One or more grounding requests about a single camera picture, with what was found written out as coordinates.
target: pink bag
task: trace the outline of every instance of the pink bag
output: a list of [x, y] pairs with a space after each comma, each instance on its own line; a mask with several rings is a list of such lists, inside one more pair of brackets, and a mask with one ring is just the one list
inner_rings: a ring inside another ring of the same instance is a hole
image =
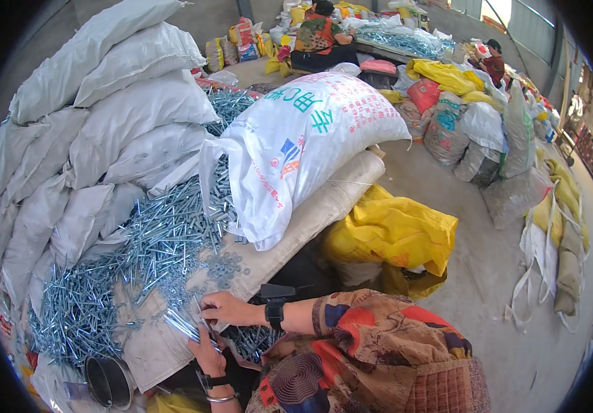
[[407, 89], [407, 95], [421, 114], [439, 102], [440, 94], [439, 84], [430, 78], [422, 78]]
[[398, 69], [391, 62], [385, 60], [366, 60], [360, 64], [360, 70], [374, 70], [394, 75]]

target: black pants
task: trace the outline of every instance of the black pants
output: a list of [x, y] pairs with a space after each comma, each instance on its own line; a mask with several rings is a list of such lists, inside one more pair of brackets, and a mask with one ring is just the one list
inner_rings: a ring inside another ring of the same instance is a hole
[[350, 62], [358, 65], [356, 45], [336, 45], [329, 54], [306, 53], [295, 50], [291, 54], [292, 68], [311, 72], [324, 71], [338, 63]]

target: sack with chinese text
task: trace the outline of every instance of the sack with chinese text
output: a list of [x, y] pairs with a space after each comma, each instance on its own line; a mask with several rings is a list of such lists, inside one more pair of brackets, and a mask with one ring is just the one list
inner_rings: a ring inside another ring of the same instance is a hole
[[292, 210], [358, 152], [410, 138], [391, 103], [358, 78], [335, 72], [300, 77], [254, 103], [220, 139], [203, 142], [203, 202], [209, 205], [211, 174], [228, 153], [240, 223], [228, 230], [265, 251], [283, 237]]

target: yellow plastic bag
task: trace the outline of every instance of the yellow plastic bag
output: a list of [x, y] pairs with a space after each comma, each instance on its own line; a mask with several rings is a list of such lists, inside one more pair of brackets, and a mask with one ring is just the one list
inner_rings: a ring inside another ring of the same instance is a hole
[[290, 15], [292, 16], [292, 23], [290, 23], [290, 26], [294, 26], [296, 24], [303, 23], [303, 20], [306, 16], [306, 11], [301, 7], [292, 7], [292, 9], [290, 9]]
[[489, 103], [492, 108], [498, 110], [499, 112], [501, 111], [501, 107], [496, 104], [496, 102], [493, 100], [493, 98], [491, 96], [486, 95], [480, 91], [473, 91], [473, 92], [467, 93], [466, 95], [462, 95], [462, 99], [464, 99], [464, 102], [466, 102], [466, 103], [468, 103], [468, 102]]
[[281, 69], [281, 62], [278, 62], [277, 57], [272, 57], [271, 59], [269, 59], [269, 61], [267, 62], [267, 66], [265, 66], [265, 68], [264, 68], [264, 74], [268, 75], [270, 73], [277, 72], [280, 69]]
[[209, 60], [209, 70], [218, 72], [225, 66], [225, 59], [223, 57], [223, 48], [220, 46], [220, 38], [215, 38], [205, 44], [205, 54]]
[[338, 221], [324, 242], [326, 256], [347, 262], [424, 265], [441, 277], [455, 244], [457, 218], [374, 184], [353, 210]]
[[[549, 217], [551, 216], [551, 203], [553, 194], [549, 194], [533, 209], [533, 222], [546, 233], [549, 227]], [[551, 222], [551, 240], [556, 248], [560, 246], [560, 240], [563, 238], [563, 214], [556, 208], [553, 212], [553, 221]]]
[[208, 411], [209, 406], [202, 406], [178, 393], [159, 393], [147, 402], [147, 413], [200, 413]]
[[422, 76], [431, 78], [439, 83], [442, 91], [453, 92], [455, 95], [466, 95], [469, 92], [479, 90], [476, 83], [477, 76], [465, 75], [455, 65], [445, 65], [441, 62], [433, 62], [427, 59], [411, 59], [407, 63], [406, 73], [410, 78], [418, 79]]
[[402, 268], [384, 262], [381, 271], [382, 292], [385, 294], [404, 295], [412, 299], [425, 298], [435, 292], [448, 279], [448, 269], [443, 271], [441, 277], [432, 273], [424, 277], [407, 280], [402, 273]]
[[404, 96], [400, 95], [399, 91], [389, 91], [388, 89], [379, 89], [379, 93], [384, 95], [385, 98], [388, 99], [388, 102], [391, 103], [400, 103], [404, 100]]

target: woman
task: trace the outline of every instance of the woman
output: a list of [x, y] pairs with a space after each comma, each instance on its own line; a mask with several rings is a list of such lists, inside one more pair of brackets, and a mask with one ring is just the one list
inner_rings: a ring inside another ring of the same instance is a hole
[[[227, 292], [203, 297], [202, 318], [269, 326], [264, 305]], [[247, 412], [488, 412], [482, 365], [442, 318], [406, 297], [369, 289], [286, 303], [288, 334], [263, 354]], [[207, 336], [200, 324], [201, 336]], [[203, 374], [225, 377], [209, 340], [189, 340]], [[241, 412], [229, 385], [208, 391], [213, 413]]]
[[350, 36], [343, 33], [340, 26], [331, 20], [333, 12], [333, 3], [318, 1], [315, 13], [301, 24], [291, 54], [294, 69], [317, 72], [341, 62], [358, 65], [356, 49], [352, 44], [354, 28], [349, 30]]

